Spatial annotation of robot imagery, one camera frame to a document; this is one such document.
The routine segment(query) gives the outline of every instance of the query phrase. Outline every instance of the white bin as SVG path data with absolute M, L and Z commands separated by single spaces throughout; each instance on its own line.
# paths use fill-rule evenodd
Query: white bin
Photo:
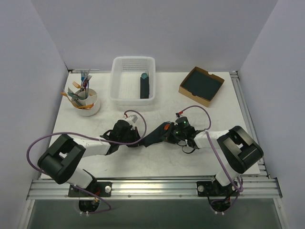
M 149 74 L 149 98 L 140 99 L 140 76 Z M 118 105 L 147 105 L 156 95 L 156 64 L 146 56 L 121 56 L 113 60 L 109 98 Z

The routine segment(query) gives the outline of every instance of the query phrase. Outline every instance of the screw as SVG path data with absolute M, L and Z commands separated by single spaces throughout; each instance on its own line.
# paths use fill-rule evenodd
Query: screw
M 198 191 L 199 191 L 199 192 L 203 192 L 204 187 L 203 187 L 203 185 L 200 185 L 200 186 L 198 186 L 198 188 L 197 188 L 197 189 L 198 189 Z
M 110 186 L 106 186 L 105 187 L 105 193 L 110 193 L 111 192 L 111 187 Z

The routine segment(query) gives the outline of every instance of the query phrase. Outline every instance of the cardboard box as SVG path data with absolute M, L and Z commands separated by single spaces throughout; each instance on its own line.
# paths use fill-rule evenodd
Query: cardboard box
M 208 107 L 223 85 L 224 79 L 194 67 L 179 86 L 179 93 Z

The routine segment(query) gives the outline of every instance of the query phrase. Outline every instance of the gray floor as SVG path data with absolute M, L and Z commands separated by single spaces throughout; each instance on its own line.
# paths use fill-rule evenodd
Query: gray floor
M 272 199 L 240 199 L 224 216 L 215 215 L 206 199 L 116 200 L 113 210 L 80 216 L 77 201 L 36 200 L 29 229 L 278 229 Z

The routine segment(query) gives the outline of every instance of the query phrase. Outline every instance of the brown box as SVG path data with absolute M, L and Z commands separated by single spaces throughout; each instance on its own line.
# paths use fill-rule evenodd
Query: brown box
M 208 107 L 223 85 L 224 79 L 194 67 L 179 86 L 179 93 Z

